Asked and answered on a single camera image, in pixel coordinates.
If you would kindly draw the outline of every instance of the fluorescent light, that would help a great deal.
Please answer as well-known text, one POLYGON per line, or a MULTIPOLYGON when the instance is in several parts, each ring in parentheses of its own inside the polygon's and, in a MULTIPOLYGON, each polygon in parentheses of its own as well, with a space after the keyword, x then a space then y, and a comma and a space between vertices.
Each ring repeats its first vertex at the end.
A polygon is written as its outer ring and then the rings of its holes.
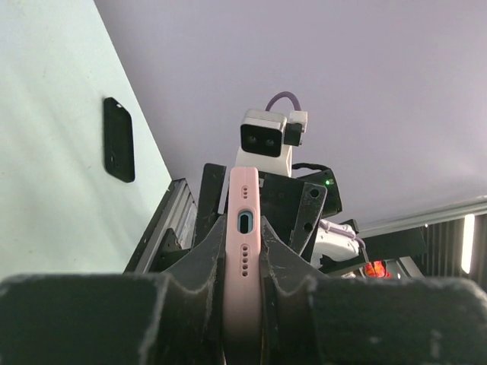
POLYGON ((475 216, 468 214, 463 223, 463 246, 462 246, 462 269, 469 274, 472 262, 473 230, 475 226, 475 216))

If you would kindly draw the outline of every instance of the red object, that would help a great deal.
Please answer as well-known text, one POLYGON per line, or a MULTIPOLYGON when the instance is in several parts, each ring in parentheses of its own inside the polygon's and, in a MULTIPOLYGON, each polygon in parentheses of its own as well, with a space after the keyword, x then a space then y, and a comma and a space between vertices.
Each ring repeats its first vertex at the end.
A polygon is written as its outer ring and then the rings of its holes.
POLYGON ((392 275, 384 265, 382 265, 381 261, 374 261, 374 262, 369 262, 368 264, 365 265, 364 267, 364 272, 365 275, 367 275, 369 278, 391 278, 392 275))

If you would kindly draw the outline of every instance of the black phone case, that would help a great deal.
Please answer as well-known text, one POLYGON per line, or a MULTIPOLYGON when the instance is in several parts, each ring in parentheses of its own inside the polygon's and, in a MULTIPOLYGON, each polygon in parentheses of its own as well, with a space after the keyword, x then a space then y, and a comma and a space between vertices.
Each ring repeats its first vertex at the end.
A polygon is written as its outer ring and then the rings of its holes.
POLYGON ((132 117, 112 97, 103 101, 103 152, 110 175, 125 183, 135 180, 132 117))

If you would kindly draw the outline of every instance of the smartphone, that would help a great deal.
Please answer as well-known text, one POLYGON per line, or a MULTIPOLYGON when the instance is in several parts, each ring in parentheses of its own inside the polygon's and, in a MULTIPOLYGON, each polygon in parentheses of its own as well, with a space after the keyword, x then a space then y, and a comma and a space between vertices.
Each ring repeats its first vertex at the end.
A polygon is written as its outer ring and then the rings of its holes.
POLYGON ((234 167, 228 184, 227 237, 223 294, 223 345, 229 365, 260 363, 259 173, 234 167))
POLYGON ((125 183, 135 180, 132 117, 112 97, 103 101, 103 152, 110 175, 125 183))

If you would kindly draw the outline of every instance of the pink phone case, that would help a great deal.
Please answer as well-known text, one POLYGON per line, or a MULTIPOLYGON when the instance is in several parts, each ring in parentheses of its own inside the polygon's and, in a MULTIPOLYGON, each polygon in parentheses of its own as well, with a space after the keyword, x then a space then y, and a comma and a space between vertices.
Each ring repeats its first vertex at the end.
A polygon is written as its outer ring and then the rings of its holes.
POLYGON ((260 293, 260 198, 255 167, 230 172, 223 296, 223 343, 229 365, 259 363, 262 347, 260 293), (238 229, 239 214, 253 215, 249 233, 238 229))

